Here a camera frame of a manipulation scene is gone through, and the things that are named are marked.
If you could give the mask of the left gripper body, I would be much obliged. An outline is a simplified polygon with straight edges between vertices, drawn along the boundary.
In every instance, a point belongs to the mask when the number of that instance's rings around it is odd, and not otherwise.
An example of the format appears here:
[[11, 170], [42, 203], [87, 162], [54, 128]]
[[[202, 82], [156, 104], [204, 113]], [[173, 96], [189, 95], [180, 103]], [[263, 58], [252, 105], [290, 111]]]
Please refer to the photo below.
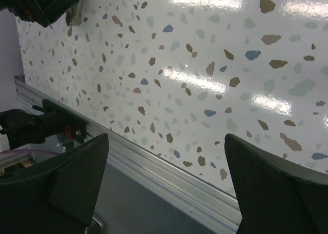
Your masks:
[[78, 0], [1, 0], [1, 10], [7, 9], [22, 21], [46, 28], [76, 4]]

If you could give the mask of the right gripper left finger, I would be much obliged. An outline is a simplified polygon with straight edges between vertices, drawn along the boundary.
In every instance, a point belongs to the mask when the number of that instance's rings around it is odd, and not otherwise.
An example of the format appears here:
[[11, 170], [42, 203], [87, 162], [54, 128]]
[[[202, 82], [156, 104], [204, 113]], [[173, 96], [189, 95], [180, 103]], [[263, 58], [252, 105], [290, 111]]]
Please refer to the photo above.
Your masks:
[[108, 153], [103, 133], [1, 176], [1, 233], [84, 233], [92, 222]]

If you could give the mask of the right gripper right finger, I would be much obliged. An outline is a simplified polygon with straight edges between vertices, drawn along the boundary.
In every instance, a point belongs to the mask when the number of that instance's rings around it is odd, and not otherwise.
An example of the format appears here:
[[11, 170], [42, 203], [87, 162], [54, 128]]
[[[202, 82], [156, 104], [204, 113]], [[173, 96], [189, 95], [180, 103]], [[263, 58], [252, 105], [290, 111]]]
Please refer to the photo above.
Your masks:
[[327, 174], [234, 134], [224, 150], [242, 215], [237, 233], [327, 233]]

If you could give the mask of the metal serving tongs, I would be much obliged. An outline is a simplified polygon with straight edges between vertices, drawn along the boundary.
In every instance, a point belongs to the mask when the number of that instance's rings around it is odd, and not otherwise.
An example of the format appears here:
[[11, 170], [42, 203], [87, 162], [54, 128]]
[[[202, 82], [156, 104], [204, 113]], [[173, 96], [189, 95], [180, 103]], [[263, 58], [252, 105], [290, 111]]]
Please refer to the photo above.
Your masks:
[[85, 0], [79, 0], [77, 4], [72, 6], [66, 12], [66, 24], [67, 26], [79, 26], [82, 23], [82, 10]]

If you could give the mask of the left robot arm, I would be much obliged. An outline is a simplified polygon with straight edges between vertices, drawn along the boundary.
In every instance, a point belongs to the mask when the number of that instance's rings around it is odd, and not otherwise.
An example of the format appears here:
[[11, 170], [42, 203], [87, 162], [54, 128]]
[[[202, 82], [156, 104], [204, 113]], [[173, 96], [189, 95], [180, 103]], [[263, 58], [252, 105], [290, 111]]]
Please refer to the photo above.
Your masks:
[[[7, 9], [26, 22], [36, 22], [48, 27], [56, 22], [79, 0], [1, 0], [1, 10]], [[21, 109], [1, 112], [1, 135], [9, 141], [13, 150], [27, 144], [41, 144], [47, 137], [65, 130], [65, 119], [59, 111], [42, 115], [28, 114]]]

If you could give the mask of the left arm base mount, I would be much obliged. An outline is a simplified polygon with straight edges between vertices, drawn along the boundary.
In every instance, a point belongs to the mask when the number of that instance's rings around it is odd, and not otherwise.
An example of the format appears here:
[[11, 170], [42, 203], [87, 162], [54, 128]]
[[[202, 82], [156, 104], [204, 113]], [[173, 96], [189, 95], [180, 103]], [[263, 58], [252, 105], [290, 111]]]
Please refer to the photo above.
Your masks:
[[32, 108], [43, 113], [37, 117], [45, 128], [46, 137], [64, 132], [69, 139], [84, 142], [86, 122], [77, 114], [48, 99], [42, 100], [41, 107], [33, 105]]

